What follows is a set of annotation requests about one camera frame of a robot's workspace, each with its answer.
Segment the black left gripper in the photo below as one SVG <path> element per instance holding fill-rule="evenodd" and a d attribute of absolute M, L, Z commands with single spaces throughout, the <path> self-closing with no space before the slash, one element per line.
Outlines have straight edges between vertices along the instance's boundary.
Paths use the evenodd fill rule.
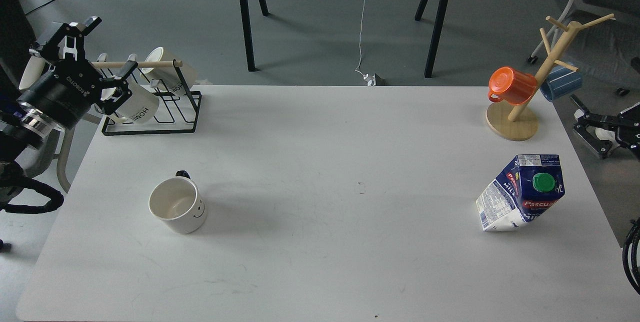
<path fill-rule="evenodd" d="M 133 95 L 127 82 L 138 67 L 127 61 L 118 73 L 102 78 L 85 60 L 85 37 L 102 23 L 89 17 L 82 23 L 52 22 L 30 47 L 30 55 L 53 64 L 53 69 L 39 78 L 18 98 L 24 107 L 43 112 L 62 128 L 71 129 L 91 105 L 103 115 L 114 114 Z M 105 100 L 101 91 L 114 89 Z"/>

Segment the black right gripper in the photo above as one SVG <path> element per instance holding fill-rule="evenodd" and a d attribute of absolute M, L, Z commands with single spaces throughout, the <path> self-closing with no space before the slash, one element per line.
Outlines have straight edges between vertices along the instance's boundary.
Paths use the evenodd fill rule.
<path fill-rule="evenodd" d="M 620 146 L 640 159 L 640 105 L 635 104 L 618 115 L 594 114 L 576 95 L 570 95 L 578 107 L 573 131 L 599 159 L 606 159 Z"/>

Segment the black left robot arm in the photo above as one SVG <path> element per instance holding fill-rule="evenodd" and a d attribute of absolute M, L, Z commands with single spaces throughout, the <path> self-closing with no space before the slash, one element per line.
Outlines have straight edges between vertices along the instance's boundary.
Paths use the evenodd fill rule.
<path fill-rule="evenodd" d="M 35 179 L 43 165 L 22 163 L 41 149 L 50 157 L 50 134 L 71 130 L 91 107 L 110 115 L 132 99 L 127 78 L 137 62 L 126 62 L 118 73 L 106 77 L 86 58 L 84 41 L 100 23 L 97 16 L 82 23 L 52 23 L 29 49 L 20 96 L 1 102 L 2 211 L 37 214 L 62 206 L 63 194 Z"/>

